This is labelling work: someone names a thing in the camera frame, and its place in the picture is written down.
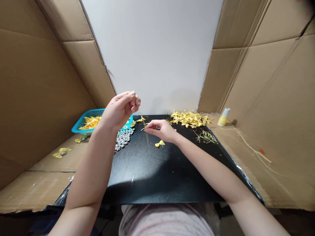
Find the black table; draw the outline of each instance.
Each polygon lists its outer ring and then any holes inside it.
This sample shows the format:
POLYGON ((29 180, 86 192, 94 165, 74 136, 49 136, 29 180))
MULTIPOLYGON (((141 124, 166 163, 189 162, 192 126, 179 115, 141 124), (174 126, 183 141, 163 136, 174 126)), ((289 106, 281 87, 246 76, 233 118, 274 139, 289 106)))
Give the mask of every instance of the black table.
MULTIPOLYGON (((149 115, 154 119, 169 119, 169 115, 149 115)), ((134 126, 135 132, 125 148, 116 152, 112 172, 102 204, 154 204, 154 203, 196 203, 220 202, 223 199, 208 185, 197 169, 189 162, 180 149, 171 143, 155 147, 160 139, 149 135, 149 144, 143 125, 134 126)), ((194 142, 198 147, 226 165, 261 200, 254 187, 236 166, 220 143, 196 142, 196 134, 201 129, 186 128, 174 124, 177 132, 194 142)), ((55 205, 65 204, 68 188, 55 205)))

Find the fingers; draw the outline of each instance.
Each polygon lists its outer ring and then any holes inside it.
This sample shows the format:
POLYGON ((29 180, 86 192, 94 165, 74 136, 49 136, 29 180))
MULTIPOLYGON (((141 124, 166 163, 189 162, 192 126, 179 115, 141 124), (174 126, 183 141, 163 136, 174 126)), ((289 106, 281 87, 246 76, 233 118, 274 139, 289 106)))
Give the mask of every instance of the fingers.
POLYGON ((139 110, 139 106, 134 106, 131 108, 132 113, 135 113, 139 110))
POLYGON ((144 129, 144 131, 148 128, 161 128, 163 125, 163 121, 165 120, 152 120, 144 129))
POLYGON ((136 93, 134 91, 131 91, 130 93, 125 94, 121 99, 119 99, 116 102, 116 106, 119 109, 123 109, 127 103, 131 102, 132 100, 135 100, 135 98, 136 98, 136 93))
POLYGON ((148 134, 153 134, 153 135, 158 136, 158 137, 159 137, 159 134, 161 132, 159 130, 155 130, 155 129, 147 128, 147 127, 144 129, 144 131, 147 132, 148 134))
POLYGON ((136 95, 136 105, 140 106, 141 105, 141 99, 136 95))
POLYGON ((126 94, 129 94, 131 91, 123 92, 121 94, 118 94, 112 98, 112 101, 117 102, 119 99, 121 99, 126 94))

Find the forearm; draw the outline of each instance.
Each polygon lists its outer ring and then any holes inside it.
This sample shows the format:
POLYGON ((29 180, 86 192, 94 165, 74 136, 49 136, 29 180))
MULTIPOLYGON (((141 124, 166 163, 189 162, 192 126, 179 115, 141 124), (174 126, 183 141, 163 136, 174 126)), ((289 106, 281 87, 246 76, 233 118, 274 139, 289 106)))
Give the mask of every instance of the forearm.
POLYGON ((232 171, 195 144, 181 135, 178 135, 175 144, 196 167, 208 184, 227 203, 234 203, 247 197, 254 197, 232 171))
POLYGON ((99 124, 71 184, 66 209, 88 206, 102 200, 111 174, 117 132, 99 124))

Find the yellow thread spool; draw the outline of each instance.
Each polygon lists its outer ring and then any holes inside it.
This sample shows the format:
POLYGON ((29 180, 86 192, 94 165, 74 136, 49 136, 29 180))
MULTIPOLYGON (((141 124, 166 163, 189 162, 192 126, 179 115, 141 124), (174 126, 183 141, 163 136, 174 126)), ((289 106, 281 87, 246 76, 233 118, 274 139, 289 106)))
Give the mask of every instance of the yellow thread spool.
POLYGON ((218 125, 219 126, 225 126, 226 122, 227 122, 227 116, 229 115, 230 112, 230 108, 225 108, 219 121, 218 121, 218 125))

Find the yellow ribbon bow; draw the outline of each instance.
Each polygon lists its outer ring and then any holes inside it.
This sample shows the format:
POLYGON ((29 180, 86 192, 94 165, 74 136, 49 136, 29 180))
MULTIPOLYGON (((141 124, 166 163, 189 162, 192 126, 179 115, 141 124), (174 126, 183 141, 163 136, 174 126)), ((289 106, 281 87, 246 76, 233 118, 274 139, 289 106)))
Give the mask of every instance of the yellow ribbon bow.
POLYGON ((81 143, 83 138, 86 139, 87 137, 84 136, 84 135, 80 135, 80 138, 75 139, 75 142, 76 142, 76 143, 81 143))
POLYGON ((163 140, 161 140, 159 143, 155 144, 155 146, 158 148, 160 145, 165 145, 165 143, 163 142, 163 140))
POLYGON ((71 151, 71 149, 62 147, 61 149, 59 149, 59 152, 53 154, 53 157, 61 158, 62 157, 61 153, 62 152, 68 152, 68 151, 71 151))

